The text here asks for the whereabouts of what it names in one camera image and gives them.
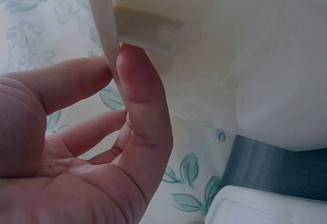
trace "palm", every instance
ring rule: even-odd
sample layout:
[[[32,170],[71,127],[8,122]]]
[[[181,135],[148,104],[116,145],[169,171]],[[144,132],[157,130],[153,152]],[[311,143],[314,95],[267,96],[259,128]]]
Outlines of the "palm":
[[[108,112],[52,136],[44,137],[47,115],[92,95],[109,82],[104,60],[75,61],[0,79],[0,113],[6,118],[0,121],[0,177],[5,178],[0,180],[4,196],[0,210],[5,206],[0,220],[137,223],[141,219],[164,173],[172,136],[157,73],[139,49],[127,46],[122,52],[126,58],[121,59],[119,74],[123,89],[128,90],[129,115]],[[146,80],[131,74],[135,62],[148,72]],[[65,75],[68,70],[63,69],[67,68],[71,77]],[[42,76],[50,74],[62,84],[47,77],[45,90],[37,80],[44,81]],[[119,129],[113,148],[89,161],[77,158]]]

